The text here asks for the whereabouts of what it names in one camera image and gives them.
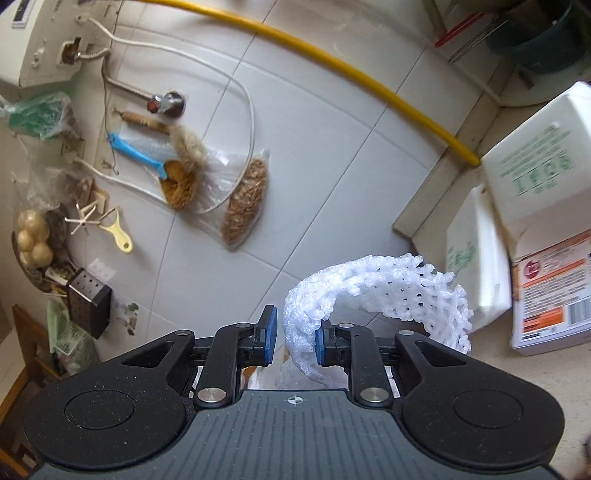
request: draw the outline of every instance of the white foam net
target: white foam net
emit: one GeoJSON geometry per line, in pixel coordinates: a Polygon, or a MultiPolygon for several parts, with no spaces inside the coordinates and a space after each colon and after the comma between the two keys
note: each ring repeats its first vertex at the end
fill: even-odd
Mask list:
{"type": "Polygon", "coordinates": [[[386,317],[415,320],[430,337],[462,353],[470,351],[466,332],[472,328],[466,292],[450,290],[453,273],[434,272],[419,265],[423,258],[368,256],[334,265],[302,280],[285,299],[283,329],[291,359],[310,379],[327,388],[340,388],[316,362],[314,337],[328,319],[337,298],[354,309],[381,312],[386,317]]]}

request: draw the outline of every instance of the orange label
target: orange label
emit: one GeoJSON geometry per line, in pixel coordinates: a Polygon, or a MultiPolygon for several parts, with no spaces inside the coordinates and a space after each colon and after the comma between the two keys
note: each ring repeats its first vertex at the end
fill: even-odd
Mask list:
{"type": "Polygon", "coordinates": [[[563,321],[562,307],[554,310],[549,310],[544,313],[540,313],[534,317],[525,319],[523,322],[523,332],[532,332],[533,330],[539,330],[541,328],[550,327],[552,325],[558,325],[563,321]]]}

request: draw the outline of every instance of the cardboard box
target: cardboard box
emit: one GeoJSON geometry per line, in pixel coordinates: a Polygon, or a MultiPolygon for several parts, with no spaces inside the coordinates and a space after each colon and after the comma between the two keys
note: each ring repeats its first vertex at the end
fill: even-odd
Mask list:
{"type": "Polygon", "coordinates": [[[591,230],[513,263],[511,346],[524,355],[591,340],[591,230]]]}

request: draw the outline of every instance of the yellow peeler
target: yellow peeler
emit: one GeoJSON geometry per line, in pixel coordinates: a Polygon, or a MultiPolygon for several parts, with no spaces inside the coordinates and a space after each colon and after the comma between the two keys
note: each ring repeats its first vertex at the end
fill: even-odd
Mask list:
{"type": "MultiPolygon", "coordinates": [[[[129,254],[134,249],[134,243],[131,241],[131,237],[127,233],[125,233],[121,228],[121,224],[119,223],[119,209],[117,207],[114,207],[113,209],[115,210],[116,215],[113,224],[109,226],[103,226],[99,224],[98,227],[102,228],[103,230],[106,230],[111,235],[113,235],[115,237],[115,243],[117,244],[117,247],[119,247],[119,250],[121,250],[123,253],[129,254]]],[[[106,217],[109,213],[111,213],[113,209],[109,211],[106,215],[103,215],[102,219],[106,217]]]]}

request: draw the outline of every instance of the yellow gas hose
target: yellow gas hose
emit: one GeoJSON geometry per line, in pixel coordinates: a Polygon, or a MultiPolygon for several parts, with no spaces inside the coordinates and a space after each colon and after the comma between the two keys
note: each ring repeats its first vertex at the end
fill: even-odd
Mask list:
{"type": "Polygon", "coordinates": [[[357,84],[361,85],[365,89],[373,92],[377,97],[387,101],[391,106],[398,109],[408,118],[418,123],[427,130],[433,132],[445,143],[447,143],[451,149],[453,149],[460,157],[462,157],[468,165],[477,167],[480,164],[480,159],[454,137],[450,132],[445,130],[441,125],[435,123],[427,115],[419,112],[415,107],[409,105],[407,102],[402,100],[396,93],[387,88],[385,85],[379,83],[377,80],[371,78],[369,75],[363,73],[361,70],[356,69],[352,65],[344,62],[337,57],[326,53],[324,50],[315,47],[297,37],[289,35],[281,30],[270,27],[263,23],[249,18],[240,17],[224,10],[218,10],[216,8],[204,7],[203,5],[194,4],[184,0],[139,0],[147,4],[164,5],[166,7],[179,8],[188,12],[193,12],[207,17],[215,18],[221,22],[234,25],[242,30],[248,30],[260,35],[261,37],[268,38],[276,43],[282,44],[297,53],[303,54],[316,62],[327,66],[340,73],[342,76],[353,80],[357,84]]]}

